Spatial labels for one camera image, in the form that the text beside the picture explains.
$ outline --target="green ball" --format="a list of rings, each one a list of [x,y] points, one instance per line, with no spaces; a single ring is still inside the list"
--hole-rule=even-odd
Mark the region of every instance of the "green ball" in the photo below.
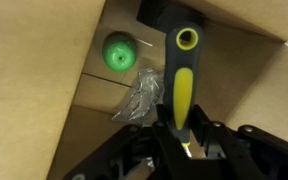
[[[115,34],[106,38],[102,50],[105,64],[113,71],[126,71],[136,61],[135,41],[124,34]]]

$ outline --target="green apple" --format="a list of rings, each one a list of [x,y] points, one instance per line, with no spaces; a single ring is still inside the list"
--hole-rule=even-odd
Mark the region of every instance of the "green apple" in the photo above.
[[[124,34],[114,34],[106,38],[102,50],[105,64],[113,71],[126,71],[136,60],[135,41]]]

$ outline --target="cardboard box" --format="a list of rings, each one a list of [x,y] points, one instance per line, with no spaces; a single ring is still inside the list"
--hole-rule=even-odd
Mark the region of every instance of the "cardboard box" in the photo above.
[[[74,104],[92,110],[72,110],[83,117],[64,129],[49,176],[60,179],[120,127],[110,117],[138,68],[163,70],[165,35],[135,21],[139,0],[107,0],[102,13],[104,3],[0,2],[0,179],[46,178],[77,89]],[[288,1],[177,3],[210,19],[196,102],[232,128],[253,124],[288,141]],[[153,45],[139,44],[137,64],[126,73],[109,71],[101,60],[101,43],[113,31]],[[82,126],[87,140],[72,138]],[[59,158],[65,153],[67,161]]]

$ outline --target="yellow and black handle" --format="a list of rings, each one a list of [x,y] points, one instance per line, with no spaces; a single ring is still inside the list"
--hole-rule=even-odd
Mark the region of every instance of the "yellow and black handle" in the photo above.
[[[184,146],[190,142],[189,114],[194,106],[199,54],[203,39],[194,23],[178,24],[166,36],[164,107],[171,113],[169,127]]]

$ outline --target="black metal frame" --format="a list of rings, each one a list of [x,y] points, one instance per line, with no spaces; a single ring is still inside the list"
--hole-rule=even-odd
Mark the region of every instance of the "black metal frame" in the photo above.
[[[152,127],[125,126],[64,179],[125,179],[148,157],[155,166],[148,179],[288,179],[288,142],[250,125],[233,131],[196,105],[189,123],[207,158],[189,159],[168,128],[167,111],[157,110]]]

